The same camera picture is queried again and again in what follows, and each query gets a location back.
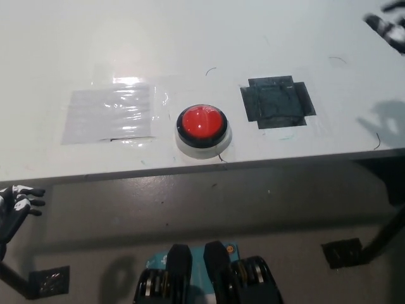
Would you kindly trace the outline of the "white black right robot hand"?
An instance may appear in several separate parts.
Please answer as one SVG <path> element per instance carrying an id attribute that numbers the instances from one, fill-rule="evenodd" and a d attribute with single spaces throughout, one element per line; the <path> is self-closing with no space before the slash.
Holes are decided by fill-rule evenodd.
<path id="1" fill-rule="evenodd" d="M 393 22 L 389 22 L 375 14 L 368 13 L 363 17 L 363 21 L 391 48 L 404 56 L 404 14 Z"/>

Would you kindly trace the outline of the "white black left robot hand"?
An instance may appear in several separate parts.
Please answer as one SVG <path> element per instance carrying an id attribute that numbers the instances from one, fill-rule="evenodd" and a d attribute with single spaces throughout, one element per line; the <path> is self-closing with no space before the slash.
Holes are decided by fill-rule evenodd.
<path id="1" fill-rule="evenodd" d="M 46 205 L 45 201 L 39 199 L 45 193 L 45 189 L 23 185 L 12 185 L 1 190 L 1 244 L 12 240 L 28 215 L 42 215 L 34 207 Z"/>

